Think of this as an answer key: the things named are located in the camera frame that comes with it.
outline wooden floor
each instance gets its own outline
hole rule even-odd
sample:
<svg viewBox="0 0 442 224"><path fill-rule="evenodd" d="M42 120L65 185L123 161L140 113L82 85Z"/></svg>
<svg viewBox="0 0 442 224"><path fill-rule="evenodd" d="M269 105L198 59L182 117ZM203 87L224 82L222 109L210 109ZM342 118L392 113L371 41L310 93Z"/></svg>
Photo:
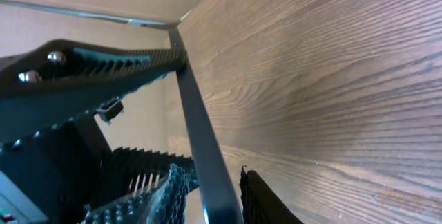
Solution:
<svg viewBox="0 0 442 224"><path fill-rule="evenodd" d="M202 0L179 29L238 195L248 165L306 223L442 223L442 0Z"/></svg>

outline wood grain surface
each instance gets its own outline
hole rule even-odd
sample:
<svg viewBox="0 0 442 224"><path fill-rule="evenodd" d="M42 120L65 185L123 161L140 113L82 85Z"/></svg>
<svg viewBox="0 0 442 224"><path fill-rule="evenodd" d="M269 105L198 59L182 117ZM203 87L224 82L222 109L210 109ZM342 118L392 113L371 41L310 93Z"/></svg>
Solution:
<svg viewBox="0 0 442 224"><path fill-rule="evenodd" d="M179 29L235 186L253 167L306 223L442 223L442 0L202 0Z"/></svg>

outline wood grain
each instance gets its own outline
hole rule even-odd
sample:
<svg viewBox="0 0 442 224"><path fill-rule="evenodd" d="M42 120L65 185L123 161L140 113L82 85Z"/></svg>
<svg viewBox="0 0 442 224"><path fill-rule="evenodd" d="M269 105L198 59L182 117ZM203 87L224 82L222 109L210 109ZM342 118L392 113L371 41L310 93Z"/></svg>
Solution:
<svg viewBox="0 0 442 224"><path fill-rule="evenodd" d="M180 32L235 185L253 166L306 223L442 223L441 17L441 0L202 0Z"/></svg>

